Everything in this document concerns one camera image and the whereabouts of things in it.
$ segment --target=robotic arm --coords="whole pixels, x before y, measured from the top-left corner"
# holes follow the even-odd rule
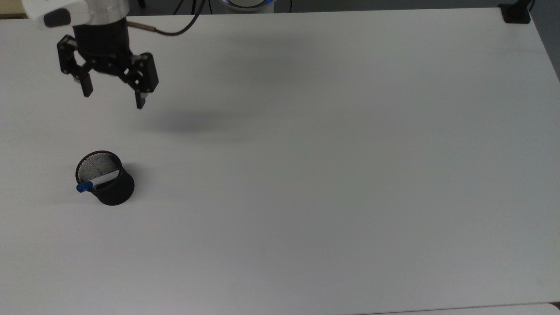
[[[23,5],[40,28],[72,25],[75,38],[66,35],[57,44],[60,70],[80,83],[85,97],[93,92],[89,72],[95,70],[128,84],[142,109],[159,81],[152,54],[130,51],[128,0],[23,0]],[[84,64],[77,64],[76,51]]]

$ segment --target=black cable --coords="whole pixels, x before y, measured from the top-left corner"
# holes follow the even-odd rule
[[[197,0],[193,0],[193,6],[190,8],[190,15],[194,15],[194,9],[197,7]]]
[[[179,2],[179,5],[175,8],[175,11],[173,11],[173,15],[177,14],[177,11],[179,10],[181,5],[183,4],[183,1],[185,1],[185,0],[181,0],[181,2]]]
[[[190,23],[189,23],[187,26],[185,26],[184,29],[182,29],[182,30],[180,30],[180,31],[177,31],[177,32],[174,32],[174,33],[168,33],[168,32],[164,32],[164,31],[160,31],[160,30],[158,30],[158,29],[155,29],[154,32],[156,32],[156,33],[158,33],[158,34],[161,34],[161,35],[165,35],[165,36],[178,36],[178,35],[181,35],[181,34],[185,33],[185,32],[188,31],[189,28],[191,28],[191,26],[193,26],[194,23],[197,21],[198,16],[199,16],[200,13],[202,12],[202,8],[203,8],[204,5],[205,5],[205,2],[206,2],[206,0],[202,0],[202,3],[201,3],[200,6],[198,7],[198,11],[194,14],[193,19],[190,21]]]

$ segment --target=black mount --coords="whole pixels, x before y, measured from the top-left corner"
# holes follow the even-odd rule
[[[505,23],[509,24],[529,24],[531,16],[527,7],[531,0],[519,0],[514,4],[500,4],[498,7],[502,10],[502,17]]]
[[[159,80],[152,54],[133,55],[130,51],[126,19],[108,25],[75,26],[74,34],[76,38],[66,35],[57,44],[60,70],[80,83],[85,97],[94,90],[91,70],[119,77],[134,90],[136,107],[142,109]],[[85,60],[81,66],[76,63],[75,51]]]

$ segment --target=marker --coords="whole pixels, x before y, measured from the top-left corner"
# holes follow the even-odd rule
[[[91,188],[93,188],[94,186],[104,184],[106,182],[109,182],[109,181],[115,179],[118,175],[119,175],[119,170],[116,170],[116,171],[111,172],[109,174],[105,174],[105,175],[99,176],[97,178],[94,178],[94,179],[92,179],[88,182],[81,183],[78,186],[76,186],[76,189],[79,192],[88,191]]]

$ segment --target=blue marker cap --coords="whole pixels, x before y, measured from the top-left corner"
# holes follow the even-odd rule
[[[77,189],[79,192],[84,192],[84,191],[90,190],[93,186],[94,186],[94,184],[93,184],[92,182],[89,182],[89,181],[88,181],[88,182],[85,182],[85,183],[78,184],[78,185],[76,186],[76,189]]]

